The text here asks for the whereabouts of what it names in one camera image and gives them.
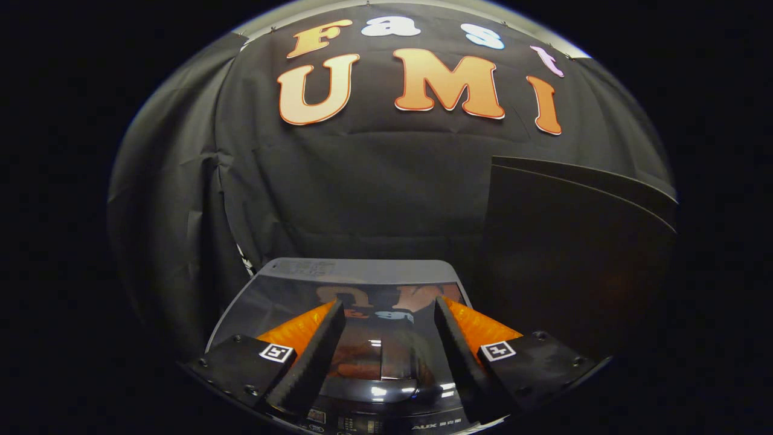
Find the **screw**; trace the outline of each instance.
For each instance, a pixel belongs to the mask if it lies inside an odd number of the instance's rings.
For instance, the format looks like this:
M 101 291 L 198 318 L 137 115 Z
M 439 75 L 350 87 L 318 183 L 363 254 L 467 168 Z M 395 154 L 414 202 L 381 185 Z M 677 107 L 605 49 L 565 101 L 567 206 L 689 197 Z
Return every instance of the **screw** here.
M 255 385 L 249 385 L 249 384 L 245 385 L 244 391 L 247 394 L 251 394 L 252 396 L 257 397 L 257 389 L 255 388 Z

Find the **black cloth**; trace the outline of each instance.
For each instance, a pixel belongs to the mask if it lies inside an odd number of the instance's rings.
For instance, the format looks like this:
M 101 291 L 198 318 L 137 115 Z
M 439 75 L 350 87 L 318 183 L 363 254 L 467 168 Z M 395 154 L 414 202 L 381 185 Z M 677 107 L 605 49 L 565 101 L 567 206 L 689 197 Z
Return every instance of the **black cloth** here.
M 364 36 L 368 19 L 412 18 L 417 36 Z M 321 50 L 293 59 L 297 32 L 351 19 Z M 471 23 L 503 50 L 471 43 Z M 675 196 L 666 154 L 644 111 L 601 65 L 475 15 L 427 5 L 371 5 L 293 22 L 242 46 L 225 35 L 176 71 L 125 136 L 109 195 L 112 244 L 143 321 L 200 353 L 217 318 L 247 282 L 236 245 L 256 267 L 280 256 L 440 259 L 467 285 L 478 255 L 492 156 L 588 166 Z M 545 49 L 564 77 L 530 46 Z M 421 48 L 449 69 L 464 56 L 496 64 L 502 120 L 461 108 L 401 111 L 403 64 Z M 312 65 L 306 101 L 329 92 L 322 63 L 357 53 L 348 104 L 312 125 L 284 122 L 277 77 Z M 527 75 L 551 84 L 563 132 L 541 132 Z

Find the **white letter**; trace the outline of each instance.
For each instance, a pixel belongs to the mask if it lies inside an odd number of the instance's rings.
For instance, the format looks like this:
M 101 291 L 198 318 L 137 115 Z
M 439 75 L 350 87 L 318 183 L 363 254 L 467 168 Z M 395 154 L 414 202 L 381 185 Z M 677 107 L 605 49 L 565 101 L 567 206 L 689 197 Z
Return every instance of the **white letter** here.
M 414 21 L 404 16 L 383 16 L 371 19 L 368 24 L 362 31 L 365 36 L 416 36 L 421 33 Z
M 473 43 L 480 46 L 487 46 L 495 50 L 505 48 L 505 44 L 493 30 L 488 30 L 485 27 L 476 26 L 475 24 L 462 24 L 461 29 L 467 33 L 467 39 L 471 40 Z
M 551 71 L 553 71 L 553 74 L 556 74 L 558 77 L 564 77 L 564 72 L 562 70 L 559 70 L 556 68 L 556 60 L 545 51 L 543 48 L 539 48 L 538 46 L 529 46 L 532 50 L 536 51 L 540 55 L 540 59 L 542 59 L 542 63 L 545 64 L 546 67 L 548 67 Z

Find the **orange letter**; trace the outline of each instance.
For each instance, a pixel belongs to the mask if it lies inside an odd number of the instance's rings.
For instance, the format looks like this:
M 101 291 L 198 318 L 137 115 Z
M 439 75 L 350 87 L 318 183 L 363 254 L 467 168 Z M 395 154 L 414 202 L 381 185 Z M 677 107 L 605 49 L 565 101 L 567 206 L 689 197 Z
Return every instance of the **orange letter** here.
M 526 76 L 526 79 L 531 83 L 536 94 L 537 116 L 534 123 L 543 132 L 558 136 L 561 134 L 561 126 L 558 125 L 556 105 L 553 103 L 553 94 L 556 90 L 546 81 L 536 77 Z
M 352 90 L 352 64 L 359 54 L 344 54 L 327 59 L 322 66 L 330 69 L 330 92 L 319 104 L 306 104 L 306 76 L 314 70 L 311 65 L 289 70 L 277 78 L 279 90 L 279 115 L 293 125 L 321 122 L 332 117 L 346 106 Z
M 288 59 L 292 59 L 293 57 L 301 56 L 302 54 L 306 54 L 310 51 L 327 47 L 330 43 L 328 41 L 322 42 L 320 39 L 333 39 L 341 33 L 340 27 L 351 25 L 351 19 L 342 19 L 336 22 L 325 24 L 323 26 L 315 27 L 314 29 L 295 33 L 292 37 L 298 41 L 295 43 L 295 50 L 292 50 L 290 53 L 288 53 Z
M 354 304 L 352 307 L 373 308 L 373 305 L 370 305 L 370 302 L 368 301 L 368 293 L 365 293 L 360 289 L 356 289 L 354 287 L 338 286 L 324 286 L 317 288 L 317 296 L 319 296 L 319 300 L 321 300 L 322 303 L 332 302 L 335 300 L 335 295 L 339 293 L 345 293 L 354 296 Z
M 496 65 L 480 57 L 465 56 L 459 65 L 450 71 L 432 52 L 414 48 L 394 51 L 394 56 L 403 60 L 403 96 L 394 105 L 401 110 L 427 111 L 434 107 L 434 101 L 427 97 L 424 82 L 446 110 L 453 110 L 461 93 L 467 88 L 467 101 L 461 105 L 467 113 L 486 118 L 502 119 L 505 109 L 499 106 L 494 85 Z

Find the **letter m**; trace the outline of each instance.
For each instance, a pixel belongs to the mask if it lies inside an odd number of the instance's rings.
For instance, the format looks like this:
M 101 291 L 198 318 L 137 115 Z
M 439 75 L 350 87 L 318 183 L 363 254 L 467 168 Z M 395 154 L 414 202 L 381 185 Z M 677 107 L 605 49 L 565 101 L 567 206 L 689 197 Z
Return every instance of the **letter m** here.
M 470 115 L 502 119 L 505 109 L 499 106 L 494 85 L 496 65 L 486 59 L 465 56 L 451 71 L 431 51 L 405 48 L 394 51 L 394 56 L 403 61 L 403 96 L 394 105 L 406 111 L 428 111 L 434 107 L 434 100 L 427 96 L 429 84 L 443 107 L 454 110 L 467 88 L 467 101 L 463 108 Z

